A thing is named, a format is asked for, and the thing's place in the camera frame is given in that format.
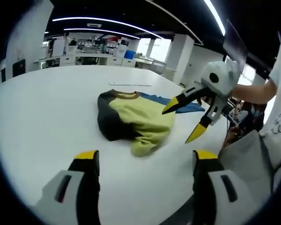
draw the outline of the monitor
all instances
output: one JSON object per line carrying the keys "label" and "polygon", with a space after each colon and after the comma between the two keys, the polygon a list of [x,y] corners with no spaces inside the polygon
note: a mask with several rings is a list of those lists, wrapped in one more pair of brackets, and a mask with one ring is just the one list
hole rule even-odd
{"label": "monitor", "polygon": [[247,60],[248,51],[238,32],[229,20],[227,20],[223,48],[232,60],[238,62],[238,68],[240,73],[242,74]]}

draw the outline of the black ceiling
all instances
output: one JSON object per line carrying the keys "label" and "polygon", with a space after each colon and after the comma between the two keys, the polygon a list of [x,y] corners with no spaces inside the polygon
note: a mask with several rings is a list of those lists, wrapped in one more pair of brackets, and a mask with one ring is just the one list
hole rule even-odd
{"label": "black ceiling", "polygon": [[[61,34],[64,28],[86,28],[87,23],[100,23],[101,29],[113,30],[126,34],[138,34],[141,31],[120,24],[90,21],[68,20],[52,22],[52,19],[71,16],[88,16],[111,19],[129,23],[146,30],[172,31],[188,34],[199,41],[172,16],[145,0],[51,0],[54,10],[47,26],[48,35]],[[211,0],[224,26],[229,19],[244,41],[250,58],[248,62],[264,71],[275,62],[279,48],[277,30],[271,13],[263,0]],[[204,47],[224,53],[223,36],[204,0],[154,0],[154,3],[168,10],[179,20],[186,23],[195,35],[203,41]],[[173,38],[173,34],[160,34],[164,38]]]}

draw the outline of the person's arm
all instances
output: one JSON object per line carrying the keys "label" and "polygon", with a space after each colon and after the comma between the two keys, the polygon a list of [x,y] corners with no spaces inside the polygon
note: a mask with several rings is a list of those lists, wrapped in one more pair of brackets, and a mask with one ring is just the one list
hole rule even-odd
{"label": "person's arm", "polygon": [[238,84],[232,91],[231,96],[245,102],[266,104],[277,93],[275,83],[270,79],[265,85],[245,86]]}

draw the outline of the blue cloth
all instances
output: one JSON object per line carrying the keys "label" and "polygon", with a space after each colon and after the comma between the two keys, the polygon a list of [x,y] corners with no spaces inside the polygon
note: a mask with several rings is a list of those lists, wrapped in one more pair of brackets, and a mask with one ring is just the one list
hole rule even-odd
{"label": "blue cloth", "polygon": [[[168,98],[163,98],[163,97],[157,97],[156,95],[148,95],[145,93],[140,92],[140,96],[143,98],[149,99],[154,102],[158,102],[162,105],[167,105],[170,101]],[[196,103],[190,103],[187,106],[184,106],[176,111],[176,113],[190,113],[190,112],[204,112],[205,109],[203,109],[200,105]]]}

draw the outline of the ceiling light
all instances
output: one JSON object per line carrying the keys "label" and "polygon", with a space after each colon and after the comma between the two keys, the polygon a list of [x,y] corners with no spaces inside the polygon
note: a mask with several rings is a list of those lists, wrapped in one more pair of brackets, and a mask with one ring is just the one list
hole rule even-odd
{"label": "ceiling light", "polygon": [[111,23],[118,23],[118,24],[122,24],[122,25],[125,25],[125,26],[129,26],[129,27],[133,27],[133,28],[142,30],[142,31],[147,32],[149,34],[152,34],[152,35],[154,35],[158,38],[164,39],[163,37],[151,32],[151,31],[145,30],[143,28],[140,28],[140,27],[137,27],[137,26],[125,23],[125,22],[119,22],[119,21],[115,21],[115,20],[108,20],[108,19],[95,18],[95,17],[65,17],[65,18],[54,19],[52,21],[55,22],[55,21],[61,21],[61,20],[79,20],[79,19],[80,20],[81,19],[83,19],[83,20],[100,20],[100,21],[106,21],[106,22],[111,22]]}
{"label": "ceiling light", "polygon": [[111,30],[101,30],[101,29],[91,29],[91,28],[67,28],[67,29],[64,29],[64,30],[95,30],[95,31],[102,31],[102,32],[108,32],[108,33],[121,34],[121,35],[125,35],[125,36],[128,36],[128,37],[140,39],[139,37],[136,37],[136,36],[132,36],[132,35],[124,34],[124,33],[120,33],[120,32],[115,32],[115,31],[111,31]]}
{"label": "ceiling light", "polygon": [[218,15],[218,13],[215,9],[215,7],[213,6],[213,4],[211,3],[210,0],[204,0],[204,1],[205,1],[206,5],[208,6],[209,10],[211,11],[212,15],[214,16],[214,18],[217,22],[217,25],[219,25],[223,36],[225,36],[225,33],[226,33],[225,27],[220,19],[220,16]]}

